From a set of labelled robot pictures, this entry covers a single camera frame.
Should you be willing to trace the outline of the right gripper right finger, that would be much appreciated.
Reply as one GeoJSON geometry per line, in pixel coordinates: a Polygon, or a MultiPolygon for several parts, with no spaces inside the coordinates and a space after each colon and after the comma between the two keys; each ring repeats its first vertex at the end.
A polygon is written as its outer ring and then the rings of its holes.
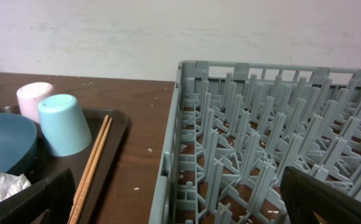
{"type": "Polygon", "coordinates": [[[292,224],[361,223],[361,202],[328,186],[299,169],[287,166],[281,195],[292,224]]]}

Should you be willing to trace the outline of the dark blue plate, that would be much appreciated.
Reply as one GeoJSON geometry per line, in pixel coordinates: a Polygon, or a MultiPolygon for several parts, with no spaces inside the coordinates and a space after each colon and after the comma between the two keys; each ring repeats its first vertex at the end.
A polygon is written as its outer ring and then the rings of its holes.
{"type": "Polygon", "coordinates": [[[0,172],[28,172],[37,155],[37,128],[18,114],[0,113],[0,172]]]}

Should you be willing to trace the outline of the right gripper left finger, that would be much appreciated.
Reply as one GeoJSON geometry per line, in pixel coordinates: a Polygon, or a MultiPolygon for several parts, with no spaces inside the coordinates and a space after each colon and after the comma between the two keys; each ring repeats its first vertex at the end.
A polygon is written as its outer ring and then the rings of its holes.
{"type": "Polygon", "coordinates": [[[72,171],[57,172],[0,202],[0,223],[67,223],[74,195],[72,171]]]}

